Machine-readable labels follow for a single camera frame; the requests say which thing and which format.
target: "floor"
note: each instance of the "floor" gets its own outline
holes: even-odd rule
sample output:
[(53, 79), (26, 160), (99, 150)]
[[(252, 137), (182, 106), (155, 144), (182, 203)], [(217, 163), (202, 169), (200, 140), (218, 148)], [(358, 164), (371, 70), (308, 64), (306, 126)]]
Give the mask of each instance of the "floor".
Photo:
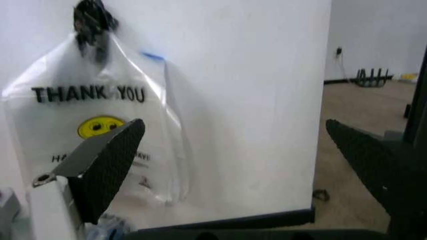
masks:
[(320, 117), (314, 189), (326, 189), (328, 202), (314, 200), (316, 219), (297, 229), (370, 229), (385, 232), (389, 216), (364, 187), (329, 137), (325, 122), (336, 119), (348, 126), (384, 135), (403, 132), (406, 104), (412, 102), (415, 84), (388, 82), (382, 88), (354, 84), (325, 85)]

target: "black bar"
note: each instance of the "black bar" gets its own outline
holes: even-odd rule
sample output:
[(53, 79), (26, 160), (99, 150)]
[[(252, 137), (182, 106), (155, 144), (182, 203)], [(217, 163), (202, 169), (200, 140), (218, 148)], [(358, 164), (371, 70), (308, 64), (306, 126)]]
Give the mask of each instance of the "black bar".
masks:
[(410, 108), (409, 119), (403, 134), (403, 141), (411, 144), (415, 148), (425, 143), (427, 138), (427, 49), (424, 52), (421, 70), (419, 72), (418, 82), (416, 83), (415, 93)]

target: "yellow smiley face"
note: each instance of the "yellow smiley face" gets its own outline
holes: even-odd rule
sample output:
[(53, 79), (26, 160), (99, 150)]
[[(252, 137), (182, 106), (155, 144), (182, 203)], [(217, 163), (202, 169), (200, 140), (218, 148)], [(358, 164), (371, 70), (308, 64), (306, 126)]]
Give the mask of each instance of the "yellow smiley face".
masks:
[(97, 116), (84, 121), (78, 127), (78, 135), (84, 139), (108, 133), (125, 124), (124, 121), (113, 116)]

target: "plastic bag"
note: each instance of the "plastic bag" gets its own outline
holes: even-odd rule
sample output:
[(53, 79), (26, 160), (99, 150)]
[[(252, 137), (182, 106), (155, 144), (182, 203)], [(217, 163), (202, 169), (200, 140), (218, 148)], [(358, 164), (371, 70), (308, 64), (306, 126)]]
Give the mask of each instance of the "plastic bag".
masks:
[(180, 121), (166, 102), (165, 62), (128, 50), (111, 32), (103, 39), (104, 50), (87, 46), (82, 56), (71, 34), (3, 90), (24, 183), (84, 139), (140, 118), (145, 134), (120, 192), (175, 203), (188, 181)]

